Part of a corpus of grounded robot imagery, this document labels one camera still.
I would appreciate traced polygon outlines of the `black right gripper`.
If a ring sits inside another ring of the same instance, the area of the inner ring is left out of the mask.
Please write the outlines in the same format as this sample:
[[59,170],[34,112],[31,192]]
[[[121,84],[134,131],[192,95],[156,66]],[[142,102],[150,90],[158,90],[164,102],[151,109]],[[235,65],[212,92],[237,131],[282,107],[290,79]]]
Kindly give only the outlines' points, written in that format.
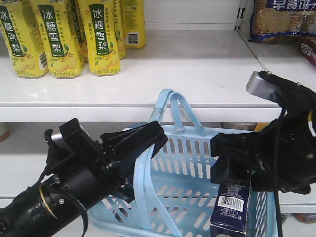
[[218,133],[211,140],[218,156],[210,169],[214,184],[250,184],[255,191],[309,194],[316,181],[316,121],[274,120],[263,130]]

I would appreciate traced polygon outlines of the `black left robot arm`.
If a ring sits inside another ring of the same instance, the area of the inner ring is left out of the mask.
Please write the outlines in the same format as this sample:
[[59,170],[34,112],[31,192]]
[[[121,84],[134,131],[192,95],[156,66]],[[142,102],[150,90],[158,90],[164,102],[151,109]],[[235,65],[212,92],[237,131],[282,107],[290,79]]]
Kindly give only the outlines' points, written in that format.
[[93,140],[74,118],[45,132],[46,167],[39,179],[0,212],[3,237],[50,237],[108,196],[135,200],[136,160],[147,149],[156,154],[168,138],[153,121],[142,126],[104,133]]

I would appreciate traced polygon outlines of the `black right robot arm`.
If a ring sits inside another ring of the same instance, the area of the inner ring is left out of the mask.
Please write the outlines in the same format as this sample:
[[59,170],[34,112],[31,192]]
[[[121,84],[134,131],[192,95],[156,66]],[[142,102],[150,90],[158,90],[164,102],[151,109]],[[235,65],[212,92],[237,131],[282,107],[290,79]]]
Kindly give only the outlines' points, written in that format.
[[280,116],[257,132],[215,135],[211,182],[308,194],[316,181],[316,94],[268,71],[254,71],[246,90],[278,104]]

